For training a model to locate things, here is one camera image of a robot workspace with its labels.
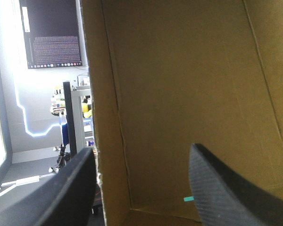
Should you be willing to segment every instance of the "monitor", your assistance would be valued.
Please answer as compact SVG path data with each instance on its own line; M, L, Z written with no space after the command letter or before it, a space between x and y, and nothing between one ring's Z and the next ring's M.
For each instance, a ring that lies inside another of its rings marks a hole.
M75 0L20 0L28 69L82 66Z

